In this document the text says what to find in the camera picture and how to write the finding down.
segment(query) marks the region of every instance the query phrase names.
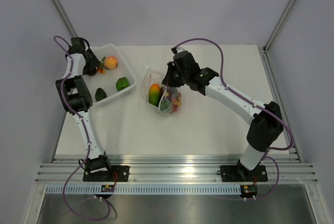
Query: white wall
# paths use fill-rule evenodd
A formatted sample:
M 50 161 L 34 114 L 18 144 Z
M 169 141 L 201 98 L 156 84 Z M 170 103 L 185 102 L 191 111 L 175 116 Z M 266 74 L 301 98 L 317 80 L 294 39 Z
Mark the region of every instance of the white wall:
M 173 45 L 193 37 L 264 45 L 288 0 L 61 0 L 93 45 Z
M 55 88 L 66 62 L 49 38 L 69 38 L 50 0 L 0 0 L 0 223 L 19 223 L 64 111 Z
M 305 161 L 334 217 L 334 0 L 299 0 L 269 57 Z

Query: white table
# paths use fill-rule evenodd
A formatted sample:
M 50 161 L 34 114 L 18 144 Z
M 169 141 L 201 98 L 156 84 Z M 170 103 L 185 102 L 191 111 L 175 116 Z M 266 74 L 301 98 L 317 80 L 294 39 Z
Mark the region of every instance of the white table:
M 172 46 L 118 46 L 137 76 L 136 89 L 105 107 L 92 107 L 98 137 L 108 155 L 233 155 L 247 147 L 249 126 L 223 104 L 182 87 L 182 108 L 173 116 L 151 110 L 140 96 L 146 66 L 166 72 Z M 212 45 L 185 45 L 201 68 L 220 68 Z M 222 45 L 225 80 L 240 91 L 269 103 L 273 100 L 256 45 Z M 273 143 L 285 147 L 283 134 Z M 70 114 L 59 139 L 57 155 L 82 155 L 86 150 Z

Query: black mounting plate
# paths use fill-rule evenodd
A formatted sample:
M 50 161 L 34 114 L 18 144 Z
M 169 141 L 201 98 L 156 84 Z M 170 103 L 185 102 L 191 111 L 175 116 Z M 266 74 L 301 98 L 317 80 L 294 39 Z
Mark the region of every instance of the black mounting plate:
M 257 176 L 257 182 L 267 182 L 267 170 L 265 166 L 257 166 L 250 175 L 242 180 L 237 171 L 236 165 L 220 166 L 220 170 L 217 172 L 218 175 L 221 175 L 223 182 L 254 182 L 255 176 Z
M 117 174 L 117 182 L 127 182 L 129 179 L 129 166 L 111 166 L 111 171 L 99 171 L 95 173 L 83 173 L 85 182 L 114 182 L 113 173 Z

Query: plastic bag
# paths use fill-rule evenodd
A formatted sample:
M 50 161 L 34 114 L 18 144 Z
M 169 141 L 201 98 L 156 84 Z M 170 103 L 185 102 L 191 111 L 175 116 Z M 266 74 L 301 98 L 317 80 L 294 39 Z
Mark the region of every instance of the plastic bag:
M 163 115 L 169 115 L 177 112 L 182 105 L 181 94 L 175 87 L 166 87 L 162 84 L 162 80 L 165 75 L 156 70 L 147 68 L 146 75 L 141 83 L 141 97 L 158 113 Z M 160 87 L 160 100 L 159 105 L 156 107 L 149 103 L 149 90 L 153 84 L 158 84 Z

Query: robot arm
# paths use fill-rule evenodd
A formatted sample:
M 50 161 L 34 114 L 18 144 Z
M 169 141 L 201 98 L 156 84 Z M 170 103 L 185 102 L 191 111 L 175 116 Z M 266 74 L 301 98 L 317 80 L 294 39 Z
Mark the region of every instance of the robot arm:
M 283 126 L 272 116 L 251 106 L 228 90 L 222 84 L 217 72 L 207 67 L 199 68 L 191 53 L 181 51 L 176 53 L 173 59 L 174 61 L 168 63 L 168 71 L 162 82 L 164 85 L 180 87 L 186 84 L 191 90 L 198 91 L 204 96 L 209 96 L 223 103 L 250 125 L 247 134 L 249 145 L 237 164 L 237 170 L 241 178 L 247 177 L 249 172 L 254 170 L 260 163 L 261 158 L 270 145 L 282 133 Z M 235 88 L 233 90 L 281 118 L 280 108 L 276 103 L 264 104 Z
M 94 175 L 96 175 L 97 178 L 103 178 L 101 172 L 111 172 L 111 165 L 99 142 L 92 121 L 90 107 L 93 105 L 93 101 L 82 76 L 87 74 L 92 76 L 96 74 L 96 67 L 100 62 L 90 49 L 85 49 L 84 39 L 72 38 L 71 43 L 72 46 L 70 46 L 68 50 L 71 59 L 67 58 L 65 75 L 62 79 L 56 81 L 56 87 L 65 111 L 71 113 L 78 124 L 86 150 L 90 148 L 89 157 L 85 164 L 87 180 L 98 181 L 99 179 L 96 179 Z M 61 83 L 65 77 L 67 77 L 64 83 L 65 99 L 79 114 L 71 112 L 64 102 L 61 93 Z

